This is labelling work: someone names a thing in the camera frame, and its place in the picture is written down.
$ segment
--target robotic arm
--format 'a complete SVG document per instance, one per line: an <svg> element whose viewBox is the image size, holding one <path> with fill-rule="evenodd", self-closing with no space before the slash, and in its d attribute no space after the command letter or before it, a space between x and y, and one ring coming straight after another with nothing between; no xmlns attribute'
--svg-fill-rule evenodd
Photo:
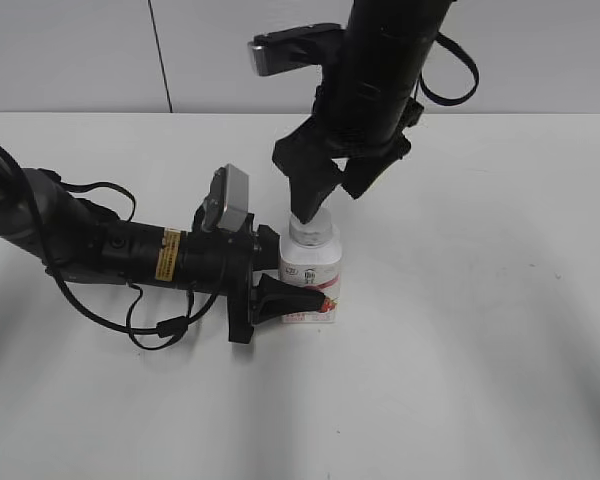
<svg viewBox="0 0 600 480"><path fill-rule="evenodd" d="M226 295L229 340L249 343L254 326L286 313L320 310L324 295L291 287L268 275L253 285L253 272L278 268L278 235L268 226L253 229L248 213L248 177L233 165L219 169L210 193L198 209L191 232L120 220L118 215L70 192L123 188L101 182L76 186L48 170L21 169L0 147L0 237L42 259L67 300L83 315L112 330L136 338L157 335L170 346ZM187 291L189 307L182 317L154 329L109 322L82 305L66 282L138 284ZM193 292L211 294L192 315Z"/></svg>
<svg viewBox="0 0 600 480"><path fill-rule="evenodd" d="M270 76L321 65L323 82L311 118L277 142L273 161L289 178L291 210L309 222L338 186L355 199L409 153L402 131L424 108L419 84L434 102L453 106L477 90L478 69L462 48L439 33L454 0L355 0L346 30L320 24L259 35L250 43L256 71ZM447 99L424 83L422 67L435 41L471 71L475 86ZM344 171L333 159L347 158Z"/></svg>
<svg viewBox="0 0 600 480"><path fill-rule="evenodd" d="M404 157L411 144L405 127L423 111L412 93L417 85L433 101L457 105L479 82L478 70L459 45L439 33L453 0L355 0L346 30L311 25L259 35L250 44L262 76L321 65L323 82L311 117L277 142L273 161L289 178L291 209L309 222L338 186L358 198L384 170ZM424 83L422 66L434 41L454 53L474 75L464 97L445 99ZM347 158L344 171L333 159ZM232 165L220 168L209 195L197 210L190 232L121 220L118 215L72 193L111 188L108 182L71 185L48 170L22 169L0 147L0 237L40 258L67 300L94 322L126 333L140 348L173 345L202 318L218 296L227 297L229 340L249 343L254 327L280 315L319 311L319 292L285 285L253 272L278 268L278 235L266 225L254 231L248 213L248 177ZM124 325L82 305L67 282L128 285L139 292ZM184 290L185 315L155 328L131 325L142 298L141 284ZM210 294L193 314L194 292ZM146 347L138 336L167 339Z"/></svg>

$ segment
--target bottle cap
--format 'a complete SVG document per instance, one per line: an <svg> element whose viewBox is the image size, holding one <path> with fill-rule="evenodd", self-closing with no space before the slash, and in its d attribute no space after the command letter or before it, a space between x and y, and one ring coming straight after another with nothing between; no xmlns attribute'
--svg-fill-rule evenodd
<svg viewBox="0 0 600 480"><path fill-rule="evenodd" d="M289 235L293 241L306 247L317 247L329 242L333 238L331 213L326 208L320 208L313 220L306 225L291 214Z"/></svg>

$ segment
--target white wall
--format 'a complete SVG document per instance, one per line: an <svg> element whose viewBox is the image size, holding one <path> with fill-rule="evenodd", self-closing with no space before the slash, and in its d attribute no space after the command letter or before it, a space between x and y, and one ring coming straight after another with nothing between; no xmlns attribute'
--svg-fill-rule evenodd
<svg viewBox="0 0 600 480"><path fill-rule="evenodd" d="M306 112L319 73L253 75L257 33L345 23L351 0L153 0L177 112ZM477 60L478 95L453 111L600 112L600 0L460 0L443 30ZM435 49L441 93L470 77ZM0 0L0 110L165 111L144 0Z"/></svg>
<svg viewBox="0 0 600 480"><path fill-rule="evenodd" d="M167 111L138 0L0 0L0 110Z"/></svg>

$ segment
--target white table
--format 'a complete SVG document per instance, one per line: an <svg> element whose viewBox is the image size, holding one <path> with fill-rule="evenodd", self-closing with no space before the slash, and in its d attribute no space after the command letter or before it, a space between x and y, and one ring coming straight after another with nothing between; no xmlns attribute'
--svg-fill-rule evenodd
<svg viewBox="0 0 600 480"><path fill-rule="evenodd" d="M187 229L212 172L270 161L294 115L0 114L0 143L66 181L111 180L138 221ZM600 116L428 116L361 200L338 321L227 342L218 302L171 350L80 317L0 240L0 479L600 480ZM127 212L115 194L97 201ZM134 293L77 286L123 321ZM150 290L138 324L180 314Z"/></svg>

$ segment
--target bottle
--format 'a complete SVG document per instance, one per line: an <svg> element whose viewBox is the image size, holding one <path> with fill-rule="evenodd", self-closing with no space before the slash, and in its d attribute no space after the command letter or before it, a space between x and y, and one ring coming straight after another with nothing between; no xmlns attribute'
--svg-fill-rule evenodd
<svg viewBox="0 0 600 480"><path fill-rule="evenodd" d="M320 312L284 315L284 323L333 323L340 296L342 244L340 233L326 208L318 210L306 225L295 215L289 231L280 239L280 280L290 285L319 290L327 297Z"/></svg>

